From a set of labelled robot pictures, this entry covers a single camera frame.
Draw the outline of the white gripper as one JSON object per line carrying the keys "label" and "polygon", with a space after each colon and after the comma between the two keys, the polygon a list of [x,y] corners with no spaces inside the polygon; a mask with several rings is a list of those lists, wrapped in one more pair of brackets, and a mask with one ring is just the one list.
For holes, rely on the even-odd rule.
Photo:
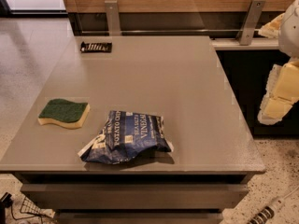
{"label": "white gripper", "polygon": [[[278,38],[279,50],[289,57],[299,57],[299,0],[294,0],[285,13],[263,25],[258,35]],[[299,101],[299,61],[290,59],[284,65],[274,64],[266,83],[258,121],[274,125]]]}

